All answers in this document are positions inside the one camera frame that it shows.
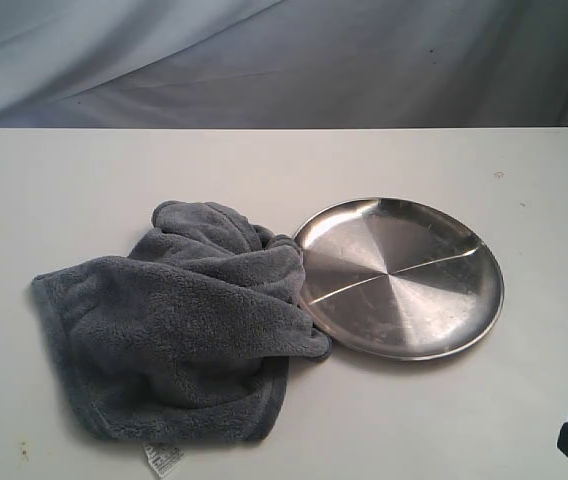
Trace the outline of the grey fleece towel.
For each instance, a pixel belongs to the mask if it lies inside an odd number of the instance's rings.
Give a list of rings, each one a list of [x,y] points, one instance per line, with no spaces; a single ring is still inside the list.
[[[80,426],[99,440],[258,442],[293,358],[331,352],[288,236],[213,202],[158,205],[125,256],[41,274],[31,297]]]

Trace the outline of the round stainless steel plate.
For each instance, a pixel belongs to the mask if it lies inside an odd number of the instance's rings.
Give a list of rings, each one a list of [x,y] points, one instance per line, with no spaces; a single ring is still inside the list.
[[[300,304],[344,347],[398,361],[458,354],[495,325],[504,300],[486,243],[418,202],[371,197],[328,207],[294,235]]]

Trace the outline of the grey backdrop cloth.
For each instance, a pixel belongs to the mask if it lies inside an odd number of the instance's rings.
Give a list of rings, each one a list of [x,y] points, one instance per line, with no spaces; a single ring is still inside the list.
[[[0,128],[568,124],[568,1],[0,1]]]

